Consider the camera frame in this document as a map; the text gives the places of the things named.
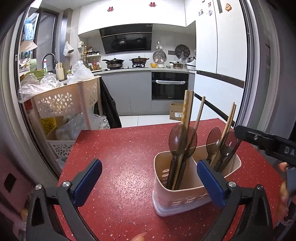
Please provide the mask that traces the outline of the person's left hand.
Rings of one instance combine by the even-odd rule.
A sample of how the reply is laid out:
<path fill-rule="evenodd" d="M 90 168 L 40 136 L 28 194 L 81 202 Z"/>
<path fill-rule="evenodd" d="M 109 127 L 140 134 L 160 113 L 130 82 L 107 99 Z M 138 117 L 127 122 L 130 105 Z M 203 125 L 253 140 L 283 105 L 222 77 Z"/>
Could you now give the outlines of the person's left hand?
<path fill-rule="evenodd" d="M 140 233 L 140 234 L 136 235 L 135 237 L 133 237 L 130 241 L 145 241 L 146 234 L 147 234 L 147 232 Z"/>

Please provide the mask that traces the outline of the person's right hand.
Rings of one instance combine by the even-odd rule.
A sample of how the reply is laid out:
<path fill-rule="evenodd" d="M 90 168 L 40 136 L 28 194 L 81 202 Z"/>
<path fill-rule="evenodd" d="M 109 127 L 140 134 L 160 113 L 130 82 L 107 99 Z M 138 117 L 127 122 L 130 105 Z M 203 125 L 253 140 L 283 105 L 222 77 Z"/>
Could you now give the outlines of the person's right hand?
<path fill-rule="evenodd" d="M 288 215 L 288 199 L 290 197 L 287 190 L 287 180 L 284 179 L 280 185 L 279 195 L 278 195 L 278 205 L 276 210 L 276 217 L 278 221 L 283 221 L 283 219 Z"/>

